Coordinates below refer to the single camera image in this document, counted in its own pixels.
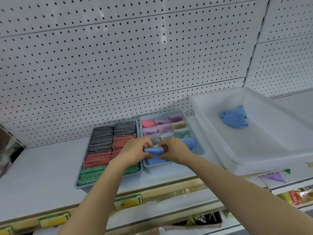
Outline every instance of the person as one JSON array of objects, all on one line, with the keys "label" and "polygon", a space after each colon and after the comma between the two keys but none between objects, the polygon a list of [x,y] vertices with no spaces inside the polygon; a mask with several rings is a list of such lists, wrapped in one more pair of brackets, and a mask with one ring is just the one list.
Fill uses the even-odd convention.
[{"label": "person", "polygon": [[[131,139],[109,165],[80,203],[59,235],[105,234],[109,214],[126,169],[140,160],[153,157],[143,148],[153,147],[148,137]],[[312,234],[313,219],[251,182],[193,154],[178,138],[162,140],[159,147],[170,159],[189,167],[220,199],[251,235]]]}]

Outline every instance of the forearm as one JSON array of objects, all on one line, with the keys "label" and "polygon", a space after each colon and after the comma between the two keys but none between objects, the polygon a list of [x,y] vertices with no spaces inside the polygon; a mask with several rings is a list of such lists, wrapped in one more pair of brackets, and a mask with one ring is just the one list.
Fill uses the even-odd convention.
[{"label": "forearm", "polygon": [[186,165],[250,234],[311,234],[313,219],[267,190],[198,155]]},{"label": "forearm", "polygon": [[112,160],[59,235],[104,234],[126,166]]}]

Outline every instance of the folded blue cloth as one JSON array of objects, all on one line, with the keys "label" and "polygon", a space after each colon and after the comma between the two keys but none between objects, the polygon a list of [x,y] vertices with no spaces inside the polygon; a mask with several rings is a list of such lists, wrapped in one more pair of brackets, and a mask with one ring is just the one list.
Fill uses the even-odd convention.
[{"label": "folded blue cloth", "polygon": [[[193,150],[197,146],[197,141],[194,138],[183,138],[181,139],[189,150]],[[145,152],[153,154],[152,159],[145,159],[148,165],[158,164],[162,162],[168,162],[169,160],[159,160],[159,156],[164,153],[163,148],[145,148]]]},{"label": "folded blue cloth", "polygon": [[225,124],[233,128],[242,129],[248,126],[248,123],[245,122],[247,114],[243,106],[238,106],[236,110],[225,110],[219,116]]}]

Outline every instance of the hand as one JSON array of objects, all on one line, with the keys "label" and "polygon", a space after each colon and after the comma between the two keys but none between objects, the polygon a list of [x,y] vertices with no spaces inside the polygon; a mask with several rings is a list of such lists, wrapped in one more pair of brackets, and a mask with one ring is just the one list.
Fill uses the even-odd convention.
[{"label": "hand", "polygon": [[128,168],[140,162],[144,158],[153,158],[151,153],[146,153],[143,148],[152,148],[153,144],[149,137],[132,138],[129,140],[118,156],[115,158],[119,162],[125,163]]},{"label": "hand", "polygon": [[159,156],[159,160],[170,159],[177,164],[187,166],[188,160],[194,156],[179,138],[164,139],[159,143],[159,147],[163,147],[165,152]]}]

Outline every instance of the large white container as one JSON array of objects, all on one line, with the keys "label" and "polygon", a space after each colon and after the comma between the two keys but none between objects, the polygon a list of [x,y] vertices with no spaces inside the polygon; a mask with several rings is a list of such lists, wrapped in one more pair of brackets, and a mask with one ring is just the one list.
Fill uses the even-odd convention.
[{"label": "large white container", "polygon": [[[190,96],[196,119],[225,168],[236,175],[280,170],[313,160],[313,128],[247,87]],[[232,128],[219,114],[243,105],[249,126]]]}]

